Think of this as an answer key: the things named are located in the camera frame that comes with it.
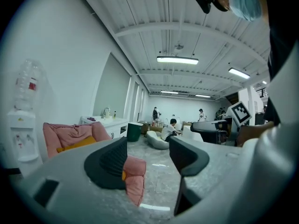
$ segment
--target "white table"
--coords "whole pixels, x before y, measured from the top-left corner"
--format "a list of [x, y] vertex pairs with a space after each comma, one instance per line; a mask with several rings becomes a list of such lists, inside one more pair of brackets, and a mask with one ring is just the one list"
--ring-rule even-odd
[[[87, 119], [89, 117], [94, 118], [95, 121]], [[126, 119], [113, 119], [112, 117], [103, 119], [101, 116], [81, 116], [80, 124], [84, 125], [91, 124], [94, 122], [100, 122], [105, 127], [107, 133], [112, 139], [127, 136], [128, 120]]]

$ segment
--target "fluorescent light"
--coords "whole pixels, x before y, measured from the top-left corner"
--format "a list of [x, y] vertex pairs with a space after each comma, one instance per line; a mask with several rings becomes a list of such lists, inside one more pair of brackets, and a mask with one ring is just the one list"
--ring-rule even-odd
[[205, 97], [205, 98], [211, 98], [211, 96], [209, 96], [209, 95], [195, 95], [195, 96], [198, 96], [198, 97]]
[[198, 63], [198, 59], [178, 56], [157, 56], [157, 61], [166, 63], [185, 63], [190, 65], [196, 65]]
[[167, 93], [167, 94], [178, 94], [178, 92], [173, 92], [173, 91], [161, 91], [161, 93]]
[[230, 68], [228, 71], [229, 71], [230, 73], [233, 73], [233, 74], [235, 74], [235, 75], [237, 75], [237, 76], [240, 76], [240, 77], [243, 77], [243, 78], [245, 78], [245, 79], [249, 79], [249, 78], [250, 78], [250, 75], [247, 75], [247, 74], [245, 74], [245, 73], [242, 72], [242, 71], [236, 70], [235, 68]]

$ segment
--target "man in white shirt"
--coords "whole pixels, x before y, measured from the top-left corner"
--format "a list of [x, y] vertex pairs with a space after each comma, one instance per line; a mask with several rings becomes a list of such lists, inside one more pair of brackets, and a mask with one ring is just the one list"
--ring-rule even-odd
[[166, 142], [169, 142], [171, 136], [176, 136], [177, 133], [178, 134], [182, 133], [174, 128], [176, 123], [177, 123], [176, 119], [170, 120], [170, 125], [166, 125], [162, 130], [161, 139], [163, 139]]
[[203, 110], [202, 109], [200, 109], [199, 110], [199, 122], [204, 122], [204, 121], [206, 121], [206, 114], [203, 112]]

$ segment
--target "pink cushion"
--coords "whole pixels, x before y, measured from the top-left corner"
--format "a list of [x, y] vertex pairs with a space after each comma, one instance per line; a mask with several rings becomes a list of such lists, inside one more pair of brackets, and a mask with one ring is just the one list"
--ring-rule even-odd
[[136, 206], [139, 206], [143, 199], [144, 177], [142, 176], [127, 177], [125, 182], [126, 182], [127, 195]]
[[92, 127], [85, 125], [75, 127], [61, 127], [55, 129], [54, 131], [57, 134], [62, 147], [68, 147], [93, 135]]
[[128, 156], [123, 166], [123, 170], [127, 173], [127, 175], [144, 176], [146, 171], [146, 161]]
[[100, 122], [94, 122], [92, 124], [88, 125], [57, 125], [57, 124], [49, 124], [44, 123], [43, 124], [43, 134], [46, 141], [47, 151], [48, 151], [48, 157], [52, 158], [55, 155], [58, 154], [57, 148], [62, 147], [62, 143], [59, 140], [59, 137], [56, 133], [57, 129], [60, 128], [71, 128], [74, 129], [76, 127], [92, 127], [92, 136], [97, 142], [103, 141], [103, 140], [110, 140], [110, 136], [107, 134], [104, 126]]
[[146, 161], [128, 156], [123, 170], [127, 174], [125, 180], [127, 195], [136, 206], [139, 206], [143, 199]]

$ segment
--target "face mask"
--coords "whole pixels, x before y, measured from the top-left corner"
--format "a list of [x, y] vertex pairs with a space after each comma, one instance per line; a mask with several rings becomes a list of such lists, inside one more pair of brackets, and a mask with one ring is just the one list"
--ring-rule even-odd
[[253, 21], [262, 16], [259, 0], [229, 0], [231, 11], [238, 17]]

